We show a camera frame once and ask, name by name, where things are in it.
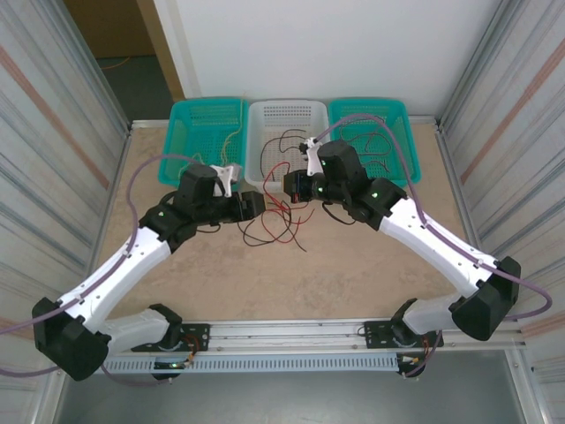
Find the black bracket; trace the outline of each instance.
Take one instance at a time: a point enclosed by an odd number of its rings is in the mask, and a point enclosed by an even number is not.
[[[393,331],[393,323],[391,321],[367,321],[363,324],[367,349],[423,349],[425,348],[424,340],[427,340],[428,346],[432,348],[435,344],[437,334],[430,331],[421,337],[415,337],[409,344],[403,344]],[[443,346],[443,337],[438,347]]]
[[[179,340],[173,347],[158,343],[141,344],[132,348],[133,352],[206,352],[210,341],[210,324],[183,323]]]

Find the metal wall panel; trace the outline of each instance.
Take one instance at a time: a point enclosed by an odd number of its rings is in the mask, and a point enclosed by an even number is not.
[[[53,1],[0,3],[0,327],[85,273],[128,134],[100,70]],[[45,359],[31,329],[0,339],[0,367]],[[0,422],[29,422],[44,377],[0,377]]]
[[[552,415],[565,420],[565,1],[512,6],[441,127],[480,244],[554,297],[521,325]],[[542,301],[522,291],[516,310]]]

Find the white wall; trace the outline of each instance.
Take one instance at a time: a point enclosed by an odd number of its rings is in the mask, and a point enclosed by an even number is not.
[[[185,95],[382,96],[437,114],[499,0],[155,0]]]

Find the beige table surface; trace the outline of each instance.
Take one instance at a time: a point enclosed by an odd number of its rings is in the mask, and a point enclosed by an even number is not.
[[[456,210],[432,125],[414,125],[422,179],[419,196],[428,215],[460,237]],[[129,236],[131,215],[125,186],[133,171],[158,155],[166,129],[137,129],[124,166],[109,220],[101,261]],[[139,215],[171,187],[157,180],[158,164],[139,175],[133,199]],[[408,247],[356,223],[345,226],[316,207],[293,244],[248,247],[235,224],[217,234],[197,234],[147,274],[117,305],[112,317],[135,314],[163,303],[185,320],[269,320],[366,318],[390,316],[408,298],[429,299],[453,287]],[[332,209],[344,220],[347,216]],[[274,228],[276,217],[269,217]],[[251,233],[265,237],[260,223]]]

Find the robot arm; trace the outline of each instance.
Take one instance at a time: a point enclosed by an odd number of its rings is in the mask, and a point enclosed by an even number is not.
[[[392,320],[398,339],[408,345],[415,337],[439,329],[460,329],[477,340],[487,340],[493,334],[516,303],[517,284],[478,267],[434,236],[418,219],[414,200],[385,178],[368,178],[355,149],[346,142],[322,145],[310,139],[302,151],[308,156],[308,169],[291,172],[283,181],[291,201],[315,199],[343,205],[356,221],[367,223],[419,254],[458,291],[437,299],[408,300]],[[516,261],[509,257],[497,261],[426,217],[427,225],[465,252],[493,268],[519,276]]]
[[[182,318],[163,305],[152,305],[141,314],[125,318],[106,318],[147,272],[194,237],[198,226],[243,222],[265,210],[261,194],[231,192],[238,168],[190,166],[178,190],[141,218],[132,249],[126,250],[128,239],[89,278],[57,302],[40,300],[33,308],[34,317],[56,311],[72,300],[79,302],[34,325],[37,349],[79,381],[98,369],[109,354],[145,343],[174,346],[180,337]],[[98,284],[123,255],[126,258],[121,266],[83,298],[82,293]]]

